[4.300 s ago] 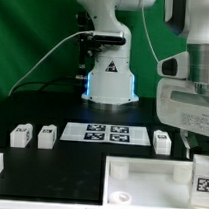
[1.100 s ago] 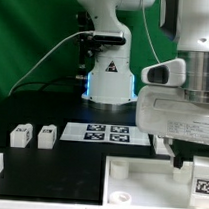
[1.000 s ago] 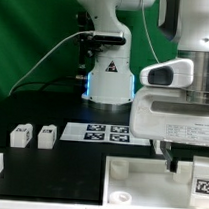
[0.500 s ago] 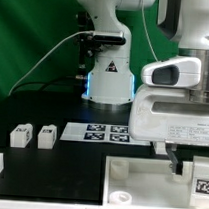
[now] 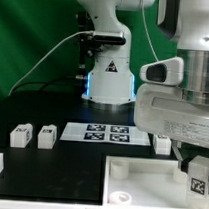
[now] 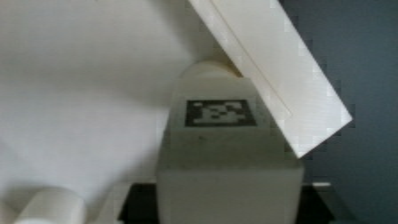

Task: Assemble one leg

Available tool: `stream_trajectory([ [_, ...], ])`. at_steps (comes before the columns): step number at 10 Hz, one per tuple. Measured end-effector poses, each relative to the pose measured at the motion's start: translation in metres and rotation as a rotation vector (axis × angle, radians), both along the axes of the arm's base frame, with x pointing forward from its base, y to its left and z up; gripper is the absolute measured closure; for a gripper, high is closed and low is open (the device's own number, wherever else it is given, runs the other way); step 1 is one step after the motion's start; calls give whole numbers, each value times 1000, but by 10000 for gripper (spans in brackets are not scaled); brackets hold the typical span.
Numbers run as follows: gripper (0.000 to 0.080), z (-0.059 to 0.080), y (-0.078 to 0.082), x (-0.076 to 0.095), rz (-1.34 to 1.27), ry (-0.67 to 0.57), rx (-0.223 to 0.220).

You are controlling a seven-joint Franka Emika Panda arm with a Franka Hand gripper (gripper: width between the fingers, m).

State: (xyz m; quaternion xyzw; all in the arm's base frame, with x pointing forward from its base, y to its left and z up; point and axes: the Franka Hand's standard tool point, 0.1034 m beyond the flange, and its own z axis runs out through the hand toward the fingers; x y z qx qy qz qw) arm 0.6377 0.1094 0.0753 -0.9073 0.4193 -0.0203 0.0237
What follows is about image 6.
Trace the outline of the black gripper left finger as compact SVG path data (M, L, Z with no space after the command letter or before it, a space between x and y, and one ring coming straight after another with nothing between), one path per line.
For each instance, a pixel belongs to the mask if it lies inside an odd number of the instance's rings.
M152 183L115 185L104 201L102 224L159 224Z

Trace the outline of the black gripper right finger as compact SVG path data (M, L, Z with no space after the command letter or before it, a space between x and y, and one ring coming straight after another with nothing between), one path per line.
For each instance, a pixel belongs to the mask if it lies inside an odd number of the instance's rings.
M328 182L301 185L299 224L358 224Z

